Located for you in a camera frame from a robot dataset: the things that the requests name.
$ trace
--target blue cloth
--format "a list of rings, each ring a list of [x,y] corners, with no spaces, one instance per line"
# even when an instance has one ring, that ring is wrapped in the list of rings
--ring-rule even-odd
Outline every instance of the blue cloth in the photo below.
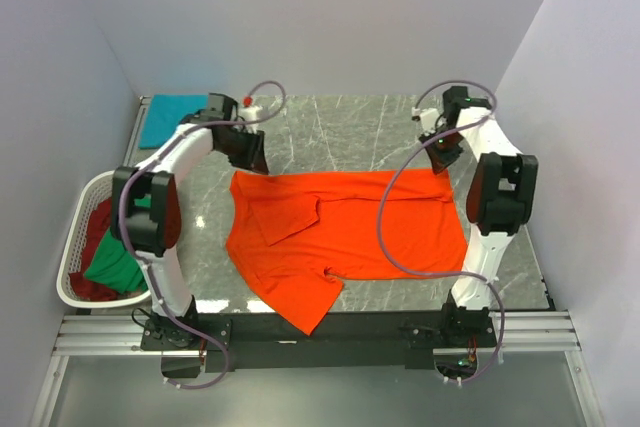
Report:
[[[154,95],[140,134],[141,149],[157,149],[187,114],[204,109],[208,95]]]

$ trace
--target orange shirt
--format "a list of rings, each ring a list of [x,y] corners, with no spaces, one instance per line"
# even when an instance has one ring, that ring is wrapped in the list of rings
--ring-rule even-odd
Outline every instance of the orange shirt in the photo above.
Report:
[[[380,198],[392,175],[236,172],[227,250],[249,288],[311,334],[342,290],[340,278],[415,278],[389,263],[376,238]],[[389,251],[410,269],[460,270],[467,245],[448,175],[405,171],[385,206],[383,233]]]

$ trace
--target gray floor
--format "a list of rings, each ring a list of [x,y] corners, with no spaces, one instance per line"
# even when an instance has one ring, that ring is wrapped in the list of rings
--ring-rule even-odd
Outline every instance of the gray floor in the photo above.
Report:
[[[246,370],[202,391],[157,358],[73,357],[52,426],[584,426],[564,354],[506,354],[462,389],[396,367]]]
[[[256,98],[261,105],[275,107],[276,102],[274,97]],[[410,119],[414,102],[414,97],[403,95],[292,96],[286,114],[262,126],[269,168],[273,174],[395,169],[416,145],[418,126]],[[137,132],[139,128],[132,145],[137,145]],[[151,152],[132,149],[127,161],[135,164]],[[429,165],[425,154],[412,167]],[[468,150],[450,168],[465,234],[469,225],[464,202],[474,171],[475,160]],[[178,254],[183,275],[201,312],[270,311],[247,288],[225,250],[234,216],[228,190],[232,173],[226,157],[213,153],[180,185],[183,233]],[[548,307],[526,229],[509,246],[499,278],[508,309]],[[439,309],[451,285],[448,279],[347,281],[332,310]]]

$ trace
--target laundry basket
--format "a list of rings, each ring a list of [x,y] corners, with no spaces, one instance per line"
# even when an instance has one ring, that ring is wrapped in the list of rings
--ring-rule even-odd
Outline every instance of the laundry basket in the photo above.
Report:
[[[58,271],[58,281],[56,287],[58,295],[62,301],[72,307],[81,309],[113,309],[116,307],[126,307],[128,305],[138,304],[147,300],[151,295],[149,291],[135,297],[126,299],[109,300],[102,302],[91,302],[80,299],[69,280],[69,274],[80,271],[80,259],[82,250],[87,243],[87,224],[91,212],[100,204],[100,202],[111,197],[111,179],[113,171],[105,172],[94,177],[82,190],[76,212],[71,223],[71,230],[64,246],[62,261],[60,262],[60,270]]]

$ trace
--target white wall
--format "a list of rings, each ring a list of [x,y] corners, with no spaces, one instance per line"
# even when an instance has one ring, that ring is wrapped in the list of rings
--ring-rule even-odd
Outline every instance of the white wall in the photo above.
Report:
[[[545,0],[499,118],[540,160],[531,231],[609,425],[638,425],[640,0]]]
[[[81,0],[0,0],[0,425],[25,425],[63,305],[82,186],[122,159],[134,97]]]
[[[88,0],[139,94],[497,86],[542,0]]]

